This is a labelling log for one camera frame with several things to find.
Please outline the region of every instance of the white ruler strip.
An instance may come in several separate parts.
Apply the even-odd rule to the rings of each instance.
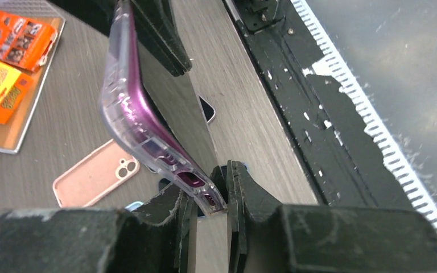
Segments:
[[[341,92],[351,98],[356,111],[366,123],[364,131],[381,149],[385,167],[396,177],[413,207],[431,222],[437,232],[437,206],[427,189],[406,160],[309,5],[305,0],[292,0],[292,4],[325,56],[304,72],[314,71],[319,75],[333,76],[341,83],[343,86]]]

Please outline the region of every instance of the wood grain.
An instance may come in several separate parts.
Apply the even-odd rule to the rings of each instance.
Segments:
[[[61,24],[63,20],[61,18],[32,18],[39,20],[44,23],[49,23],[56,29],[61,29]],[[26,122],[31,115],[32,107],[35,100],[38,98],[39,89],[42,84],[42,79],[44,77],[44,71],[47,69],[47,65],[41,67],[35,73],[25,72],[32,77],[34,83],[30,87],[29,91],[23,97],[18,108],[14,112],[13,116],[5,125],[0,124],[0,150],[7,150],[8,152],[13,152],[16,150],[19,139],[23,134]]]
[[[150,67],[143,72],[147,90],[179,141],[206,172],[228,159],[242,160],[279,200],[315,203],[222,1],[173,4],[192,71],[175,79]],[[110,139],[97,114],[106,37],[65,17],[67,26],[21,152],[0,154],[0,209],[56,207],[53,180]],[[208,128],[190,84],[217,110]],[[97,206],[145,201],[157,193],[158,180],[142,168]],[[201,219],[197,230],[196,272],[226,272],[225,216]]]

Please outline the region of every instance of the wooden table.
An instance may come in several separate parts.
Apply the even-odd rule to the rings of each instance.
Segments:
[[[217,110],[209,135],[200,140],[203,147],[193,148],[193,138],[180,139],[183,145],[208,172],[214,162],[241,160],[279,200],[316,203],[222,1],[173,3],[180,35],[193,59],[191,83]],[[97,109],[107,38],[63,14],[67,25],[21,151],[15,156],[0,154],[0,209],[56,207],[54,179],[110,139]],[[180,99],[157,104],[164,107],[168,101],[168,109],[179,113],[174,105]],[[201,115],[196,124],[204,128]],[[179,127],[172,129],[185,135]],[[212,154],[201,153],[204,150]],[[145,201],[158,192],[159,179],[142,168],[97,206]],[[225,217],[200,220],[197,241],[197,272],[226,272]]]

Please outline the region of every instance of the pink phone case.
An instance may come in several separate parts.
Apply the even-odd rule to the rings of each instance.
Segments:
[[[110,140],[58,177],[53,191],[60,207],[92,206],[140,169],[140,163]]]

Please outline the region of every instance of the phone screen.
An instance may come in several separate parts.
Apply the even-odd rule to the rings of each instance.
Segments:
[[[200,97],[200,104],[202,105],[202,109],[205,114],[205,119],[207,120],[207,123],[209,123],[215,117],[215,109],[202,97]]]

